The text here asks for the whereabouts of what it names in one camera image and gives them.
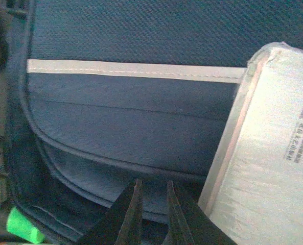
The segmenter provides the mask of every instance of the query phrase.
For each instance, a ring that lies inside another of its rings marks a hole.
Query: seam
[[[123,74],[153,74],[153,75],[176,75],[176,76],[182,76],[182,77],[184,76],[184,77],[201,77],[201,78],[231,78],[231,79],[240,79],[238,77],[229,77],[229,76],[195,75],[195,74],[166,73],[166,72],[121,71],[121,70],[100,70],[100,69],[82,69],[82,68],[65,68],[65,69],[49,69],[49,68],[37,68],[37,67],[31,67],[30,68],[30,71],[56,71],[56,70],[59,70],[59,71],[62,71],[62,70],[99,71],[99,72],[123,73]]]
[[[58,223],[62,224],[63,226],[65,226],[65,227],[71,229],[72,231],[75,231],[76,233],[78,233],[78,234],[81,235],[81,236],[83,235],[82,232],[79,232],[77,229],[73,228],[72,226],[70,226],[70,225],[68,225],[68,224],[66,224],[66,223],[64,223],[64,222],[62,222],[62,221],[59,220],[55,215],[53,215],[51,212],[47,211],[46,209],[41,208],[41,207],[36,206],[36,205],[32,205],[31,207],[37,208],[37,209],[41,210],[42,212],[46,213],[46,214],[49,215],[51,218],[53,218],[56,222],[58,222]]]
[[[192,117],[192,118],[200,118],[200,119],[206,119],[206,120],[211,120],[211,121],[221,121],[221,122],[226,122],[223,119],[212,119],[209,118],[210,113],[207,113],[205,116],[198,116],[198,115],[193,115],[193,114],[183,114],[179,112],[166,112],[166,111],[153,111],[153,110],[148,110],[148,109],[142,109],[142,108],[129,108],[129,107],[117,107],[117,106],[103,106],[103,105],[92,105],[88,103],[76,103],[76,102],[70,102],[70,101],[57,101],[53,99],[44,99],[42,97],[31,97],[30,99],[36,100],[36,101],[44,101],[44,102],[49,102],[49,103],[58,103],[58,104],[68,104],[68,105],[78,105],[78,106],[90,106],[90,107],[100,107],[100,108],[110,108],[110,109],[123,109],[123,110],[135,110],[135,111],[144,111],[144,112],[152,112],[152,113],[161,113],[161,114],[166,114],[166,115],[175,115],[175,116],[185,116],[185,117]]]

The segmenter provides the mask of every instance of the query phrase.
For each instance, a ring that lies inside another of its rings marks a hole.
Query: stitching
[[[123,73],[123,74],[152,74],[152,75],[175,75],[182,77],[200,77],[200,78],[231,78],[240,79],[238,77],[228,76],[214,76],[214,75],[195,75],[195,74],[182,74],[182,73],[166,73],[166,72],[146,72],[146,71],[120,71],[120,70],[100,70],[100,69],[82,69],[82,68],[65,68],[65,69],[50,69],[50,68],[37,68],[32,67],[31,71],[56,71],[56,70],[81,70],[81,71],[99,71],[99,72],[110,72],[110,73]]]
[[[50,217],[52,217],[55,221],[61,223],[63,226],[66,226],[68,228],[70,228],[71,230],[75,231],[76,233],[78,233],[79,235],[83,235],[82,232],[79,232],[78,230],[76,230],[75,228],[73,228],[72,226],[60,221],[56,216],[54,216],[52,213],[50,213],[49,211],[45,210],[44,208],[41,208],[39,206],[35,206],[35,205],[32,205],[31,207],[34,207],[34,208],[37,208],[37,209],[40,209],[41,211],[45,212],[46,214],[48,214]]]

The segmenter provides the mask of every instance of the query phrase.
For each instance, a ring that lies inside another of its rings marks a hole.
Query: fabric
[[[28,81],[31,116],[53,140],[199,176],[210,167],[235,91],[234,84],[98,75],[32,73]]]
[[[303,1],[35,2],[31,59],[245,67],[270,42],[303,49]]]
[[[107,208],[137,178],[137,174],[130,171],[76,157],[47,144],[42,147],[42,154],[47,158],[45,163],[62,183]],[[144,218],[166,223],[166,181],[144,181],[143,198]]]
[[[18,96],[19,60],[25,22],[14,19],[8,36],[10,59],[4,154],[13,203],[55,244],[79,239],[108,208],[80,196],[62,184],[45,165],[36,137],[22,112]],[[143,243],[161,243],[167,225],[144,220]]]

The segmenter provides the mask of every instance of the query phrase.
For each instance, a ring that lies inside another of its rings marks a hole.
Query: green object
[[[6,229],[31,243],[38,244],[44,240],[44,235],[32,223],[13,207],[8,215]]]

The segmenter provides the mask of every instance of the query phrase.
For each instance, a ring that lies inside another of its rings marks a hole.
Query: white stripe
[[[246,68],[114,63],[80,60],[28,60],[28,73],[96,74],[121,77],[167,78],[193,81],[240,83]]]

